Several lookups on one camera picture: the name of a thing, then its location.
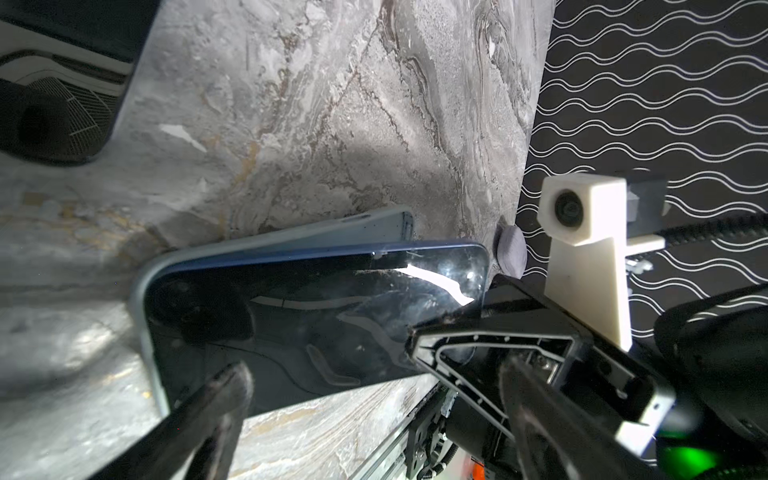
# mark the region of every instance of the gray marble table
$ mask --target gray marble table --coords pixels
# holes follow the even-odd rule
[[[113,140],[0,157],[0,478],[85,478],[158,420],[127,292],[165,251],[390,204],[512,221],[554,0],[167,0]],[[433,385],[247,421],[233,478],[345,478]]]

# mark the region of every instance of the phone screen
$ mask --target phone screen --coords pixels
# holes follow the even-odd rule
[[[416,375],[409,327],[479,316],[487,272],[485,248],[469,244],[161,275],[144,307],[168,404],[239,360],[250,415]]]
[[[99,152],[159,4],[0,3],[0,149],[55,164]]]

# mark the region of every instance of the black wallpaper with white waves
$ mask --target black wallpaper with white waves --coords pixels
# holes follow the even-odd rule
[[[768,1],[560,0],[516,224],[523,280],[543,288],[545,176],[650,170],[670,181],[665,227],[768,205]],[[679,303],[768,281],[768,239],[713,241],[649,258],[628,278],[633,336]],[[697,318],[768,304],[752,295]]]

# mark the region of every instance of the green light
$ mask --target green light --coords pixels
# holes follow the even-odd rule
[[[722,462],[719,453],[691,447],[664,447],[659,466],[677,480],[690,480]]]

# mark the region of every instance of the marble surface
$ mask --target marble surface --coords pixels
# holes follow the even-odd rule
[[[390,204],[512,221],[554,0],[167,0],[113,140],[0,157],[0,477],[85,478],[158,420],[124,301],[159,253]],[[234,478],[345,478],[416,377],[248,420]]]

